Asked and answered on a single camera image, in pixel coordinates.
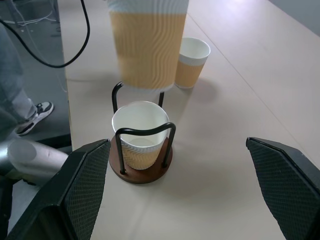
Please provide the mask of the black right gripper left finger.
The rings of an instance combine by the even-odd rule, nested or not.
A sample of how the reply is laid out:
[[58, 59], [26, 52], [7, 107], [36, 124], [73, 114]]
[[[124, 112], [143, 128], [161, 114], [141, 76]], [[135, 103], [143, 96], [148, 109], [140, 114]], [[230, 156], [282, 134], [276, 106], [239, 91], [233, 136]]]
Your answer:
[[73, 151], [35, 195], [6, 240], [90, 240], [101, 206], [111, 141]]

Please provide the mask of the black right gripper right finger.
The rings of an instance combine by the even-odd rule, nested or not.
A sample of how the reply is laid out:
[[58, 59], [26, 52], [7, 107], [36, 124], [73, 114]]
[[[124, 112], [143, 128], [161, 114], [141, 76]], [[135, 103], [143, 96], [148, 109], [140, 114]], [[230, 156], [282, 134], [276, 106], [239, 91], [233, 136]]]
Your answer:
[[320, 240], [320, 169], [300, 150], [248, 137], [263, 199], [286, 240]]

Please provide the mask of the large rippled paper cup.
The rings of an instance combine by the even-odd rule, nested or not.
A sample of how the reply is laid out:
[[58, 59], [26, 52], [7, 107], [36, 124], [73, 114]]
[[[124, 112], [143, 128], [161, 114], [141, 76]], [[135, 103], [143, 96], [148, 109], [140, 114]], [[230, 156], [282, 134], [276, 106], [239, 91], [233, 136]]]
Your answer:
[[124, 85], [165, 92], [175, 82], [189, 0], [106, 0]]

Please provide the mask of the silver robot body part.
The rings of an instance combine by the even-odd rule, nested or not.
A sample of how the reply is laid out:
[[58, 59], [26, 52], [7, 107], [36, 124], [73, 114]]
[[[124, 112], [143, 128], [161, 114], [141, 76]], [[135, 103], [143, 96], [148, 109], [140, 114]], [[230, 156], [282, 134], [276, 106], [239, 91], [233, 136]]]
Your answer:
[[43, 185], [58, 173], [68, 155], [53, 147], [25, 139], [0, 142], [0, 175]]

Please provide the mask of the black and white sneaker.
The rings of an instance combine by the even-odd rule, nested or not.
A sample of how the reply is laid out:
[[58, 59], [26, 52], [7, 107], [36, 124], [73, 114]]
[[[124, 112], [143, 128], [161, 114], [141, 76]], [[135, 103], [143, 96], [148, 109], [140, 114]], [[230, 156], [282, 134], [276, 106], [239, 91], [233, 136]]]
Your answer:
[[18, 136], [27, 135], [40, 121], [48, 117], [54, 110], [54, 104], [50, 101], [38, 103], [35, 107], [36, 114], [28, 120], [27, 123], [23, 123], [15, 129], [15, 133]]

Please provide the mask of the person's grey trouser leg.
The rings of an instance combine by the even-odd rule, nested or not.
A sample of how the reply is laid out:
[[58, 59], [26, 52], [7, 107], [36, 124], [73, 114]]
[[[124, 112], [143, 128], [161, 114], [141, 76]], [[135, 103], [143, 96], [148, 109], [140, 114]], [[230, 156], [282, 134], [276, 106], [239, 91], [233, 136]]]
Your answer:
[[24, 87], [24, 72], [18, 52], [5, 27], [0, 24], [0, 113], [17, 124], [29, 122], [37, 113]]

